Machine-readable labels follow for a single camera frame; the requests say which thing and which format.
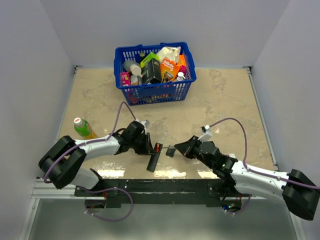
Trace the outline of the black remote control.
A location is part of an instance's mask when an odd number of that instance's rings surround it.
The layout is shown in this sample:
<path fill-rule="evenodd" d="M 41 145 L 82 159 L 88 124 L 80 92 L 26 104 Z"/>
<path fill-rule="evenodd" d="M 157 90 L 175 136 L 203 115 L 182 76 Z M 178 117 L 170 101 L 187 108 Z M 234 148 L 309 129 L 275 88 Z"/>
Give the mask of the black remote control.
<path fill-rule="evenodd" d="M 157 153 L 156 152 L 157 143 L 154 146 L 155 154 L 150 157 L 149 163 L 148 163 L 147 168 L 146 168 L 146 170 L 149 171 L 149 172 L 154 172 L 155 171 L 157 163 L 158 163 L 158 160 L 159 160 L 159 157 L 160 157 L 160 154 L 161 154 L 161 150 L 162 150 L 162 147 L 163 147 L 163 145 L 161 143 L 159 143 L 160 144 L 159 145 L 160 148 L 159 148 L 159 152 Z"/>

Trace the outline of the black battery cover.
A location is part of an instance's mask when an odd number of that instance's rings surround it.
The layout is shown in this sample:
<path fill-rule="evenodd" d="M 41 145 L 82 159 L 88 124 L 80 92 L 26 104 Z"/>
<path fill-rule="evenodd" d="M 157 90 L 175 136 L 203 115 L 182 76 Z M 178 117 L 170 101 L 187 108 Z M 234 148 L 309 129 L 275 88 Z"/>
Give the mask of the black battery cover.
<path fill-rule="evenodd" d="M 176 149 L 174 147 L 173 148 L 168 148 L 166 153 L 165 153 L 165 155 L 167 157 L 173 158 L 174 155 L 175 155 L 175 151 L 176 151 Z"/>

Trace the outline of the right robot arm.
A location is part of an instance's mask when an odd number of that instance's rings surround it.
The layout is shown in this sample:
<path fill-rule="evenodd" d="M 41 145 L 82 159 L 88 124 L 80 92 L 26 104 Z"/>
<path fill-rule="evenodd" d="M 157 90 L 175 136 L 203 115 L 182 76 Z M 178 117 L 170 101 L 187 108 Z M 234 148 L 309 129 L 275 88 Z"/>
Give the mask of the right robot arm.
<path fill-rule="evenodd" d="M 193 136 L 174 146 L 188 159 L 197 159 L 224 181 L 223 192 L 230 197 L 237 193 L 285 203 L 297 217 L 312 221 L 320 200 L 320 190 L 300 170 L 280 172 L 245 165 L 222 154 L 213 141 L 200 141 Z"/>

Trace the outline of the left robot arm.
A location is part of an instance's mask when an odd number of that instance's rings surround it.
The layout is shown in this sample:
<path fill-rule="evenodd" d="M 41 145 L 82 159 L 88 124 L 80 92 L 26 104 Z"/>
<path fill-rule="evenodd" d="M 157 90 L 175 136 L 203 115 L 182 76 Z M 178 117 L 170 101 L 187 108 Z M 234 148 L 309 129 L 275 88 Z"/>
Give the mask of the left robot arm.
<path fill-rule="evenodd" d="M 90 140 L 74 140 L 66 135 L 40 159 L 44 181 L 57 189 L 71 184 L 85 188 L 92 196 L 104 190 L 103 178 L 93 169 L 82 168 L 84 161 L 102 156 L 126 153 L 132 149 L 137 155 L 154 155 L 148 120 L 134 120 L 123 131 Z"/>

